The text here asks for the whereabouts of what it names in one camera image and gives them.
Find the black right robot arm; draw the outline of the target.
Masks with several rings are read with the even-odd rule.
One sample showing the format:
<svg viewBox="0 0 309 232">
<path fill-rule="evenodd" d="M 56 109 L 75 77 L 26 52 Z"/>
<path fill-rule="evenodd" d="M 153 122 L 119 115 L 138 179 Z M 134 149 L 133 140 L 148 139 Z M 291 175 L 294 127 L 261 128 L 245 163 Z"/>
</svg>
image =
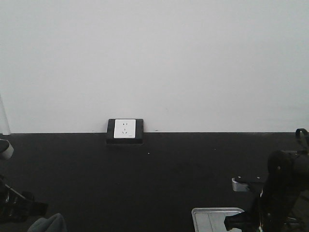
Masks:
<svg viewBox="0 0 309 232">
<path fill-rule="evenodd" d="M 267 160 L 265 181 L 243 177 L 232 178 L 234 191 L 254 195 L 251 207 L 226 216 L 227 231 L 307 232 L 309 230 L 309 133 L 300 128 L 295 139 L 301 150 L 272 152 Z"/>
</svg>

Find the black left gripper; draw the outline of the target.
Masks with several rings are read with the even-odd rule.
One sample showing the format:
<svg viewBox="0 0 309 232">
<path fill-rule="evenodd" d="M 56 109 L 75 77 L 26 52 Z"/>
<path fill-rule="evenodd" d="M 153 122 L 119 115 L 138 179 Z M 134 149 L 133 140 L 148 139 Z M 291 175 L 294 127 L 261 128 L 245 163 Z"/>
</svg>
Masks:
<svg viewBox="0 0 309 232">
<path fill-rule="evenodd" d="M 31 192 L 19 193 L 0 182 L 0 221 L 24 222 L 31 216 L 45 216 L 48 204 L 37 202 Z"/>
</svg>

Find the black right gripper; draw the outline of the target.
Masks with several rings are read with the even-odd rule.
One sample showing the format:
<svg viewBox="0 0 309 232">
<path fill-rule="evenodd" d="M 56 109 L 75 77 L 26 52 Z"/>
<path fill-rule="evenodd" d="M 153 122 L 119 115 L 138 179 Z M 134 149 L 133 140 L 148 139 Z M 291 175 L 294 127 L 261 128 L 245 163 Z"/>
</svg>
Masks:
<svg viewBox="0 0 309 232">
<path fill-rule="evenodd" d="M 304 151 L 272 152 L 267 160 L 268 176 L 251 208 L 226 216 L 227 231 L 242 232 L 302 232 L 304 220 L 293 208 L 304 191 Z"/>
</svg>

